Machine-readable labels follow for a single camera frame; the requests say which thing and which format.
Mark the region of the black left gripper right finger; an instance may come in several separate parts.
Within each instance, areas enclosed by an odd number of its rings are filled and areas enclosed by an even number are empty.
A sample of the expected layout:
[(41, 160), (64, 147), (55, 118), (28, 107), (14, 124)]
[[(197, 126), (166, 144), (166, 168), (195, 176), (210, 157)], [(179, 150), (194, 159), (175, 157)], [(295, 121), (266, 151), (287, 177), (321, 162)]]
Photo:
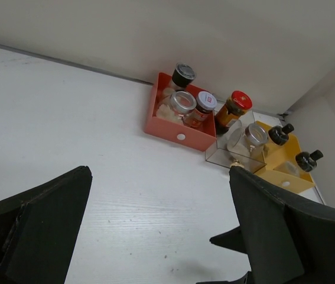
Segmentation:
[(335, 283), (335, 208), (238, 166), (229, 175), (255, 283)]

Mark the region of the black-cap white spice bottle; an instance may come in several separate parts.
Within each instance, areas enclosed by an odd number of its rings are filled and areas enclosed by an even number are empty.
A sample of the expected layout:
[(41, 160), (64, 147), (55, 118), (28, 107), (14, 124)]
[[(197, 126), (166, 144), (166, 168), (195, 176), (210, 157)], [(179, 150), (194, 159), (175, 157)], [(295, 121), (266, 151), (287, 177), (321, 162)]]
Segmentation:
[(317, 167), (317, 161), (322, 159), (324, 154), (320, 150), (312, 153), (302, 151), (292, 159), (281, 163), (275, 170), (303, 178), (305, 174), (312, 172)]

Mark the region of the black-cap brown spice bottle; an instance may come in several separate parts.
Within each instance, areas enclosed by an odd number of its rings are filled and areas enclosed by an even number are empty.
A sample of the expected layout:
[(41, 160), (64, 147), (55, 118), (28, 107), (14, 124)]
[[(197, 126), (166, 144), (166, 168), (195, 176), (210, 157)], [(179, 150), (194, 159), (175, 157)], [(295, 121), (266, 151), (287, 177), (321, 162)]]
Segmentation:
[(289, 133), (294, 131), (294, 126), (290, 123), (284, 127), (274, 126), (268, 130), (269, 141), (266, 144), (268, 154), (280, 149), (289, 140)]

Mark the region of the white-lid small brown jar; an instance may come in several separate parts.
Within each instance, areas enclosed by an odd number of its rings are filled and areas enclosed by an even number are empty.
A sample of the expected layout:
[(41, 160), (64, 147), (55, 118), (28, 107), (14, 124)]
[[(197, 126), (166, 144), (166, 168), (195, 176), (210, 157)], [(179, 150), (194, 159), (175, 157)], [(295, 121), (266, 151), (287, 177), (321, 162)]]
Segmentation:
[(217, 99), (208, 91), (200, 91), (196, 96), (195, 109), (184, 119), (191, 128), (199, 128), (217, 107)]

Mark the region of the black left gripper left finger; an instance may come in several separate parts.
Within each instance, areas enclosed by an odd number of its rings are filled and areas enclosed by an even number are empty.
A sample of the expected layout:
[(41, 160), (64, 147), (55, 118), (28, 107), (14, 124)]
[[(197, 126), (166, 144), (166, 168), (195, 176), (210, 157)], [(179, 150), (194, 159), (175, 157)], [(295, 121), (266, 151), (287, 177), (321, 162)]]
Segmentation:
[(0, 201), (0, 283), (64, 283), (92, 173), (79, 166)]

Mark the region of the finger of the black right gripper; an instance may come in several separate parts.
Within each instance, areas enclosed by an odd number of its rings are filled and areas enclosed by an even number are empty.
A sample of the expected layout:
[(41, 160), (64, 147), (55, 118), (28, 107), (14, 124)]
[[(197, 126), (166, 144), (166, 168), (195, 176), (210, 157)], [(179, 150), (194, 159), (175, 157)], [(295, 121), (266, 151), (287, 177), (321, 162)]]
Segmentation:
[(252, 272), (248, 271), (244, 276), (236, 280), (211, 280), (205, 282), (197, 282), (196, 284), (248, 284), (252, 283)]
[(209, 241), (215, 246), (247, 254), (240, 226), (225, 233), (211, 237)]

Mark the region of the silver-lid clear glass jar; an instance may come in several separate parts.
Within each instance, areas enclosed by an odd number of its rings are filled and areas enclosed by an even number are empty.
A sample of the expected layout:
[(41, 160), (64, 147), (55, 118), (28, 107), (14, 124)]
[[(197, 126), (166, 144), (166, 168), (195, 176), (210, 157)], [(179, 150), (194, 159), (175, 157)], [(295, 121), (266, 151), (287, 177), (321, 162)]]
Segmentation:
[(184, 120), (193, 112), (196, 105), (196, 99), (192, 94), (186, 91), (175, 91), (158, 103), (155, 116), (183, 125)]

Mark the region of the silver-cap white spice shaker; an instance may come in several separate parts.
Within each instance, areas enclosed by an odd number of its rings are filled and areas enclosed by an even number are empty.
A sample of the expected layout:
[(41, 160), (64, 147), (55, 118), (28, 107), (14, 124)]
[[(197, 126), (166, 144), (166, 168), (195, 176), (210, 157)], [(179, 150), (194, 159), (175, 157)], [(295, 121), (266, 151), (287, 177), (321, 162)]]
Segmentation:
[(177, 63), (167, 87), (163, 90), (164, 96), (175, 91), (183, 91), (196, 78), (196, 72), (185, 63)]

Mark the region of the red-lid dark sauce jar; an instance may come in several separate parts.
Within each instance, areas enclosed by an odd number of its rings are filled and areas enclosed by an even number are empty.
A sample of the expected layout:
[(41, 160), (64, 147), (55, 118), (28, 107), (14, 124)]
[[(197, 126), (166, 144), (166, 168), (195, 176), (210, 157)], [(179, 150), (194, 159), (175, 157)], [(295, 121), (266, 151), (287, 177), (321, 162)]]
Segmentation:
[(214, 117), (216, 135), (221, 136), (227, 133), (234, 122), (245, 115), (252, 105), (252, 100), (247, 94), (242, 91), (233, 91)]

